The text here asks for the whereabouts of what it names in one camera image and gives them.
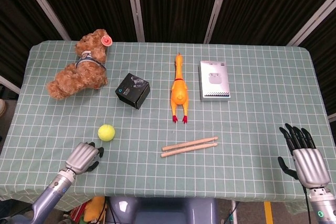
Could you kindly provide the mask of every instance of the dog collar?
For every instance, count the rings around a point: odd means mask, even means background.
[[[91,51],[83,51],[82,52],[82,57],[76,62],[76,67],[78,67],[78,65],[84,61],[91,61],[91,62],[94,62],[96,63],[97,65],[103,67],[105,70],[105,66],[100,63],[99,61],[93,59],[93,57],[91,56]]]

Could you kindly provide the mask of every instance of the white pole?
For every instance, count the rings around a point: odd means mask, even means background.
[[[140,0],[130,0],[130,3],[132,8],[136,37],[138,39],[138,42],[145,42]]]
[[[59,21],[57,15],[55,14],[53,8],[50,6],[47,0],[36,0],[42,10],[45,12],[47,17],[50,19],[51,23],[54,25],[56,30],[59,32],[63,40],[71,40],[61,21]]]
[[[287,46],[298,46],[336,8],[336,0],[326,0],[307,23],[298,31]]]
[[[332,115],[328,115],[329,123],[336,121],[336,113],[333,113]]]
[[[3,84],[5,87],[9,88],[10,90],[14,91],[15,93],[20,94],[21,89],[12,84],[10,81],[3,78],[2,76],[0,76],[0,83]]]
[[[217,18],[219,15],[219,11],[221,10],[223,0],[215,0],[214,7],[212,8],[212,13],[210,16],[208,29],[206,30],[205,38],[204,38],[204,44],[209,44],[212,33],[214,32],[214,28],[217,22]]]

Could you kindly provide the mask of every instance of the wooden stick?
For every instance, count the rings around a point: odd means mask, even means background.
[[[190,142],[185,142],[182,144],[174,144],[174,145],[168,145],[166,147],[162,147],[162,151],[169,151],[172,149],[176,149],[176,148],[181,148],[181,147],[186,147],[186,146],[190,146],[190,145],[194,145],[194,144],[202,144],[202,143],[206,143],[206,142],[210,142],[212,140],[217,140],[218,137],[210,137],[210,138],[204,138],[204,139],[200,139],[200,140],[195,140],[195,141],[190,141]]]
[[[161,154],[161,157],[168,157],[168,156],[175,155],[175,154],[182,153],[182,152],[190,152],[190,151],[209,148],[209,147],[213,147],[213,146],[217,146],[217,143],[200,144],[200,145],[196,145],[196,146],[190,146],[190,147],[174,150],[174,151],[171,151],[171,152],[165,152],[165,153]]]

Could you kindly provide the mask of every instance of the black box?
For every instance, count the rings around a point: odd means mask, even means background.
[[[150,90],[147,81],[128,73],[115,92],[121,101],[139,109]]]

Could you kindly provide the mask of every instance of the red tag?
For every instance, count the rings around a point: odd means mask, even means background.
[[[106,47],[109,47],[112,45],[112,39],[110,36],[108,35],[105,35],[103,37],[101,37],[101,43],[106,46]]]

